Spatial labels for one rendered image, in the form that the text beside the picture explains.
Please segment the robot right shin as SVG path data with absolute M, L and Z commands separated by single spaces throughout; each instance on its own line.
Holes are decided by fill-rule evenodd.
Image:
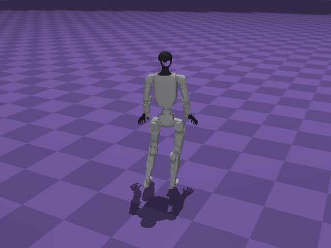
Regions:
M 170 163 L 170 174 L 171 174 L 171 186 L 175 187 L 176 177 L 180 166 L 180 153 L 176 156 L 176 161 Z

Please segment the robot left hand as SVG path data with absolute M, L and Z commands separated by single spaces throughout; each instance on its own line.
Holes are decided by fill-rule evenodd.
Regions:
M 144 120 L 144 122 L 145 122 L 145 113 L 139 118 L 139 120 L 138 120 L 138 124 L 140 125 L 141 124 L 141 121 L 142 121 L 142 124 L 143 124 L 143 120 Z M 149 120 L 149 118 L 147 117 L 147 119 Z M 145 122 L 146 123 L 146 122 Z

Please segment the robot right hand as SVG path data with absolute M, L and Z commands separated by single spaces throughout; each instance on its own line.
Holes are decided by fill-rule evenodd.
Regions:
M 189 115 L 188 118 L 191 119 L 191 122 L 193 121 L 193 124 L 196 124 L 196 125 L 198 124 L 198 121 L 195 119 L 195 117 L 192 116 L 192 114 Z

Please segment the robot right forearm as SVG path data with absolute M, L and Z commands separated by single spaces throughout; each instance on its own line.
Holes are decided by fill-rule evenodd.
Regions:
M 189 97 L 188 97 L 188 99 L 189 99 Z M 184 117 L 188 119 L 188 116 L 191 115 L 190 114 L 190 100 L 188 103 L 183 104 L 183 108 L 184 108 L 184 110 L 183 110 Z

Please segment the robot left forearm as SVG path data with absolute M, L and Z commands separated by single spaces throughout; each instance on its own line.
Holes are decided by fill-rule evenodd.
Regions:
M 147 118 L 147 117 L 149 117 L 150 116 L 150 112 L 151 112 L 151 110 L 150 110 L 150 102 L 146 102 L 146 101 L 144 101 L 143 100 L 143 106 L 144 106 L 144 113 L 145 113 L 145 118 Z

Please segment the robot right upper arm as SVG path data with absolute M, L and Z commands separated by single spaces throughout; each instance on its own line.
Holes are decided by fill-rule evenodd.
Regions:
M 180 91 L 181 91 L 181 103 L 188 103 L 189 102 L 189 99 L 188 99 L 188 87 L 187 87 L 187 79 L 184 75 L 180 75 L 180 74 L 177 74 L 176 75 L 176 80 L 177 82 L 180 84 Z

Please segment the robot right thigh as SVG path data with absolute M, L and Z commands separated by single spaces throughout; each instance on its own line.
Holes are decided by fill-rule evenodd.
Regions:
M 178 153 L 181 154 L 183 142 L 185 138 L 186 123 L 184 120 L 179 118 L 173 119 L 174 132 L 174 149 L 170 153 L 170 160 L 172 162 L 176 161 L 176 156 Z

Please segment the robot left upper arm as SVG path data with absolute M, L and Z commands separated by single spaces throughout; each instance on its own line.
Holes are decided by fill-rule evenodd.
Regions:
M 151 93 L 151 89 L 152 89 L 153 77 L 154 77 L 154 74 L 149 74 L 145 78 L 143 100 L 146 101 L 146 102 L 151 102 L 152 101 L 152 96 L 150 95 L 150 93 Z

